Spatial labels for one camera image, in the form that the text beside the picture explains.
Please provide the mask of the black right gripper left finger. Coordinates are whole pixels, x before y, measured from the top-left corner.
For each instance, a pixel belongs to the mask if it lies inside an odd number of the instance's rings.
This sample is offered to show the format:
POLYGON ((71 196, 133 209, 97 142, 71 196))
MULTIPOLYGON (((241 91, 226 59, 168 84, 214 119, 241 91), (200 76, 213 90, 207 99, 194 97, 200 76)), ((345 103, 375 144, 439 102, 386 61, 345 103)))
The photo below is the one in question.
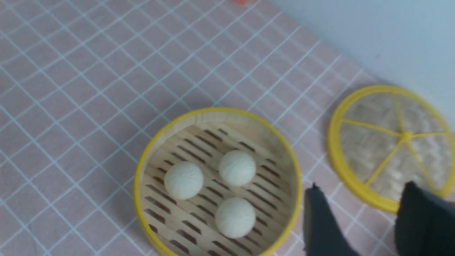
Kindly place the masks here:
POLYGON ((304 252, 307 256, 357 256, 344 236, 329 202, 316 183, 306 188, 303 217, 304 252))

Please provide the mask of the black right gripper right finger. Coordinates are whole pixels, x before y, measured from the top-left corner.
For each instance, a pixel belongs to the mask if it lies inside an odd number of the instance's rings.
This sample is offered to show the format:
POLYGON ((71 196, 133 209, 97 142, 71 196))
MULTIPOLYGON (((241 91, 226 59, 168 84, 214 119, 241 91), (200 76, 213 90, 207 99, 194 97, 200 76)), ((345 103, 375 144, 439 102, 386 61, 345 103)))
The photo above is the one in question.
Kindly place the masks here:
POLYGON ((453 256, 454 203, 407 182, 395 221, 395 247, 400 256, 453 256))

